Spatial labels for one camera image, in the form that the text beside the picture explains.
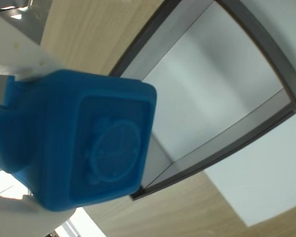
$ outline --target blue silicone cube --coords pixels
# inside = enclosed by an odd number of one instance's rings
[[[0,167],[53,211],[135,192],[156,105],[146,83],[61,70],[10,77],[0,106]]]

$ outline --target embossed clock icon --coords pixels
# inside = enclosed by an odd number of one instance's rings
[[[130,120],[113,122],[93,145],[89,156],[93,175],[115,182],[133,168],[140,152],[140,131]]]

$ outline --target light wood grain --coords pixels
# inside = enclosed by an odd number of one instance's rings
[[[41,46],[68,68],[108,74],[162,0],[54,0]]]
[[[162,0],[53,0],[42,47],[107,74]],[[153,195],[85,208],[107,237],[296,237],[296,208],[247,228],[205,173]]]
[[[246,227],[201,172],[153,195],[86,207],[108,237],[225,236]]]

